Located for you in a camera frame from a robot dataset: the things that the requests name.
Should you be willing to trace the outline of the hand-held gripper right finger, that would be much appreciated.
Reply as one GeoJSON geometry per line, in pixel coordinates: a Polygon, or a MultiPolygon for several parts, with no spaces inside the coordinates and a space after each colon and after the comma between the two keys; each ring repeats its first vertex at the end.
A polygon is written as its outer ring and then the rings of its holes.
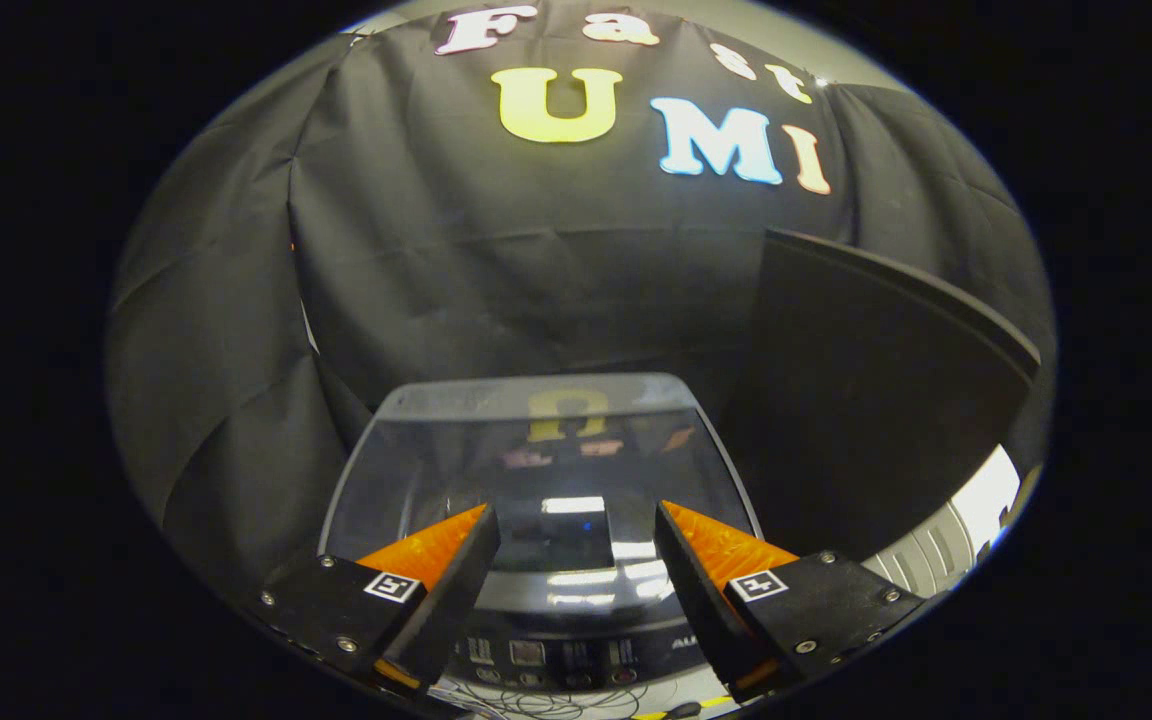
{"type": "Polygon", "coordinates": [[[836,673],[927,602],[835,551],[797,556],[675,502],[655,506],[654,543],[705,661],[736,702],[836,673]]]}

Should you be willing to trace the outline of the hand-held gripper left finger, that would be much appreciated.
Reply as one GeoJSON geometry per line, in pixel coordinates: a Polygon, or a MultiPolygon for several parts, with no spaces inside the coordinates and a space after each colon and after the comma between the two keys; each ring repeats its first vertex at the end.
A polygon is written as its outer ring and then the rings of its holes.
{"type": "Polygon", "coordinates": [[[242,609],[329,673],[419,700],[442,679],[499,547],[497,511],[480,503],[361,559],[296,559],[242,609]]]}

